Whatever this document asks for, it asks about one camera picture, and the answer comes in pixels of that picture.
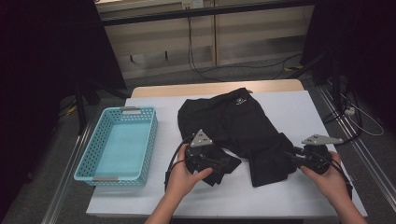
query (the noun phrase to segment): table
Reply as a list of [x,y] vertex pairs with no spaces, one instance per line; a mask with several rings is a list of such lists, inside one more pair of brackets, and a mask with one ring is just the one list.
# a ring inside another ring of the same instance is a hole
[[[208,97],[235,88],[246,87],[263,106],[267,117],[297,147],[313,133],[328,135],[307,91],[298,80],[252,81],[233,83],[141,87],[126,105],[153,104],[159,128],[143,189],[96,187],[87,213],[99,217],[148,216],[163,196],[163,177],[167,164],[181,141],[176,116],[187,98]],[[367,216],[359,195],[353,190],[353,202]],[[335,217],[336,213],[318,192],[315,184],[299,170],[285,181],[251,187],[248,162],[224,176],[220,185],[198,183],[175,212],[175,217],[226,218],[310,218]]]

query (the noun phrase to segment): white logo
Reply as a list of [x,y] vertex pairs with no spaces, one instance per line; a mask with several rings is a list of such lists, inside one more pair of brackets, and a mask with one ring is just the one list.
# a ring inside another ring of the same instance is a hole
[[236,99],[236,104],[237,104],[237,105],[241,105],[241,104],[244,103],[245,101],[246,101],[245,99],[238,98],[238,99]]

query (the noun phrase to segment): black curtain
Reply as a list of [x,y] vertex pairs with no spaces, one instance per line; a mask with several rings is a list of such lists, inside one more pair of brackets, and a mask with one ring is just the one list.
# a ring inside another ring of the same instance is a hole
[[45,151],[59,102],[87,78],[123,89],[92,0],[0,0],[0,220]]

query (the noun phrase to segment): hand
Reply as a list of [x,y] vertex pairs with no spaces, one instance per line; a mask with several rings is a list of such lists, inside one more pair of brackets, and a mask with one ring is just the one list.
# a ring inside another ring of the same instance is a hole
[[[341,157],[338,153],[330,152],[332,159],[341,164]],[[302,166],[301,171],[309,176],[317,185],[320,192],[329,200],[335,212],[344,224],[366,224],[366,220],[350,200],[347,193],[347,185],[340,173],[330,166],[329,170],[323,175],[318,175],[309,168]]]
[[[341,164],[340,155],[332,151],[330,151],[330,153],[332,154],[332,159]],[[323,175],[318,175],[305,166],[301,167],[301,171],[315,182],[320,192],[331,204],[341,198],[342,200],[344,200],[345,197],[349,198],[344,178],[332,166],[330,166],[329,170]]]
[[172,197],[180,200],[192,190],[198,181],[206,178],[213,172],[212,168],[206,168],[200,173],[192,175],[184,162],[187,146],[187,144],[184,144],[177,154],[178,163],[174,163],[175,167],[169,177],[165,192],[165,195],[172,195]]

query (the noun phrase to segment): blue plastic basket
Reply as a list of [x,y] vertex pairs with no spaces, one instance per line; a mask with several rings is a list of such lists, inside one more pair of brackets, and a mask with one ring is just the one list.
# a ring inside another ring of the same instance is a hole
[[93,186],[144,187],[157,126],[152,106],[105,109],[74,178]]

